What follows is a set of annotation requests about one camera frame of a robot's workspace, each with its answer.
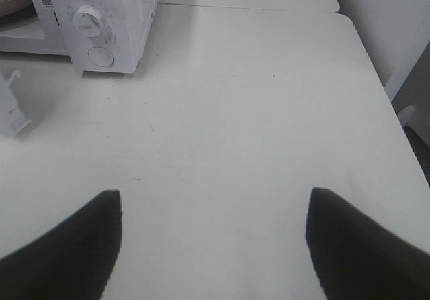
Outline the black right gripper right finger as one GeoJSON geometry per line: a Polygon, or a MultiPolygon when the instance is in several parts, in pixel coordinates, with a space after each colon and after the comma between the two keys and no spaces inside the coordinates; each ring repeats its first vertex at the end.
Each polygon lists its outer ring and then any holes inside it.
{"type": "Polygon", "coordinates": [[[429,298],[429,254],[329,189],[311,191],[305,238],[327,299],[429,298]]]}

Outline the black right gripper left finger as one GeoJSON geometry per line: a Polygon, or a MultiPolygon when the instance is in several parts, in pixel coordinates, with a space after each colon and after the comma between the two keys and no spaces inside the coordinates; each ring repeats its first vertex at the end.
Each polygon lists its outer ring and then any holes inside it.
{"type": "Polygon", "coordinates": [[[1,259],[2,299],[101,299],[122,243],[118,190],[1,259]]]}

